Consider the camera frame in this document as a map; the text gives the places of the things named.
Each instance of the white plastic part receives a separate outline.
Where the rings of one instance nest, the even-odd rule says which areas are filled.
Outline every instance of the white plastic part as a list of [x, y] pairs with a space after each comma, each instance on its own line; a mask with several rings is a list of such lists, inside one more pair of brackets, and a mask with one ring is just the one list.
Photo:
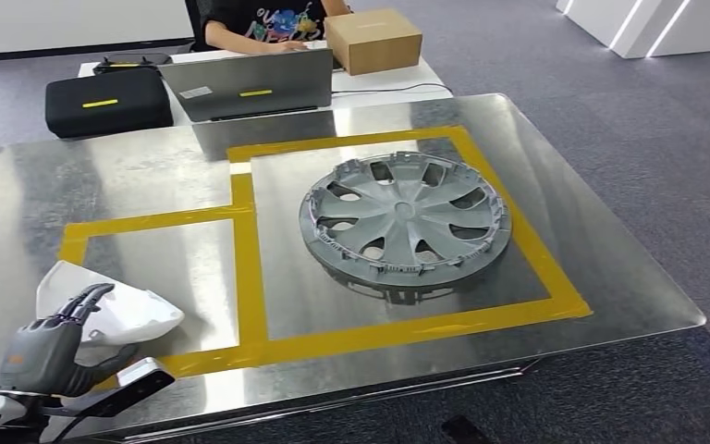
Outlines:
[[52, 315], [91, 284], [112, 283], [83, 326], [83, 345], [125, 345], [161, 337], [184, 318], [175, 305], [156, 293], [139, 290], [82, 266], [58, 261], [37, 288], [37, 318]]

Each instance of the yellow tape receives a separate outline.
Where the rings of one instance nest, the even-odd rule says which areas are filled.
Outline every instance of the yellow tape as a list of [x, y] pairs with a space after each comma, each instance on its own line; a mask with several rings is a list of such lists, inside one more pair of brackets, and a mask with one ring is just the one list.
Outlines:
[[377, 134], [362, 134], [359, 136], [326, 137], [322, 139], [309, 139], [306, 141], [233, 146], [227, 149], [227, 160], [229, 160], [230, 162], [247, 162], [252, 157], [256, 157], [258, 155], [322, 150], [325, 148], [337, 148], [341, 146], [354, 146], [371, 143], [436, 139], [446, 137], [448, 128], [451, 127], [409, 129], [403, 131], [380, 132]]
[[246, 91], [238, 94], [241, 97], [252, 97], [253, 95], [267, 95], [273, 94], [274, 90], [260, 90], [260, 91]]
[[118, 99], [110, 99], [110, 100], [103, 100], [101, 102], [91, 102], [89, 104], [83, 104], [84, 108], [94, 108], [96, 106], [105, 106], [105, 105], [115, 105], [118, 103]]
[[550, 299], [161, 358], [176, 377], [363, 352], [572, 317]]
[[178, 211], [161, 215], [124, 217], [122, 219], [97, 220], [67, 225], [67, 235], [72, 237], [105, 236], [108, 234], [177, 227], [179, 225], [199, 224], [214, 220], [229, 219], [237, 214], [250, 213], [250, 206], [217, 206], [202, 210]]
[[[233, 204], [253, 208], [251, 174], [232, 176]], [[268, 340], [268, 322], [263, 298], [263, 265], [254, 212], [235, 218], [235, 273], [238, 297], [239, 344], [264, 343]]]
[[233, 219], [239, 346], [162, 358], [170, 372], [178, 377], [360, 352], [589, 315], [591, 313], [589, 306], [568, 280], [463, 127], [412, 129], [382, 134], [238, 146], [227, 150], [227, 157], [231, 162], [248, 162], [255, 155], [435, 138], [449, 138], [464, 162], [478, 169], [502, 195], [512, 214], [512, 239], [547, 289], [549, 298], [377, 326], [270, 340], [263, 298], [254, 194], [251, 174], [246, 173], [233, 174], [230, 177], [233, 195], [233, 204], [230, 206], [70, 224], [65, 230], [59, 258], [81, 263], [85, 254], [86, 240], [90, 236], [173, 227], [224, 218]]
[[469, 132], [463, 127], [455, 127], [449, 130], [448, 137], [456, 149], [461, 154], [464, 163], [477, 169], [480, 174], [496, 189], [512, 214], [513, 229], [512, 239], [519, 244], [519, 248], [529, 265], [534, 270], [540, 281], [548, 289], [551, 298], [558, 304], [559, 309], [570, 316], [586, 316], [592, 312], [589, 306], [581, 298], [579, 292], [569, 281], [565, 272], [559, 267], [551, 252], [545, 248], [545, 244], [532, 228], [529, 221], [520, 210], [519, 206], [510, 197], [508, 189], [499, 180], [496, 171], [485, 160], [483, 153], [472, 141]]

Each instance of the stainless steel table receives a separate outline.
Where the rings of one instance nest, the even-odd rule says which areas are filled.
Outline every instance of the stainless steel table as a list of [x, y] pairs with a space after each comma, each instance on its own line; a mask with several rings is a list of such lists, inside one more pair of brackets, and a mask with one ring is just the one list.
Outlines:
[[[514, 217], [503, 256], [434, 291], [328, 274], [300, 238], [304, 193], [346, 159], [412, 150], [496, 183]], [[0, 358], [57, 257], [187, 313], [142, 347], [184, 377], [79, 435], [189, 433], [500, 377], [511, 363], [704, 323], [497, 94], [1, 147]]]

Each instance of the black cable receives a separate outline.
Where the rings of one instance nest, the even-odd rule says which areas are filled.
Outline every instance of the black cable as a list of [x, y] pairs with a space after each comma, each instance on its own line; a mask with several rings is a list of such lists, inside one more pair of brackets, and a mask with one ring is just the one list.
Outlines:
[[450, 93], [453, 93], [453, 90], [451, 90], [448, 86], [443, 85], [442, 83], [418, 83], [417, 85], [412, 85], [408, 86], [406, 88], [395, 88], [395, 89], [388, 89], [388, 90], [343, 90], [343, 91], [333, 91], [333, 94], [343, 94], [343, 93], [395, 93], [398, 91], [407, 91], [411, 90], [414, 88], [418, 88], [420, 86], [438, 86], [440, 88], [445, 88], [446, 90], [450, 91]]
[[52, 443], [52, 444], [58, 444], [59, 442], [61, 442], [62, 440], [64, 440], [64, 437], [65, 437], [69, 432], [71, 432], [72, 429], [75, 428], [75, 426], [77, 426], [78, 424], [80, 424], [80, 423], [82, 422], [82, 420], [84, 420], [84, 419], [87, 418], [87, 417], [88, 417], [88, 416], [77, 416], [75, 419], [73, 419], [72, 421], [70, 421], [69, 424], [67, 424], [67, 426], [64, 427], [63, 430], [61, 430], [61, 432], [58, 434], [58, 436], [55, 437], [55, 439], [53, 440], [53, 443]]

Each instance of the person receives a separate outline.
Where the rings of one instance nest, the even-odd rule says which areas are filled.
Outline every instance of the person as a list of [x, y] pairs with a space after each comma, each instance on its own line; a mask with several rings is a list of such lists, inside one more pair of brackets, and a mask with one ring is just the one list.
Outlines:
[[323, 39], [324, 18], [349, 12], [344, 0], [214, 0], [202, 25], [213, 49], [283, 53]]

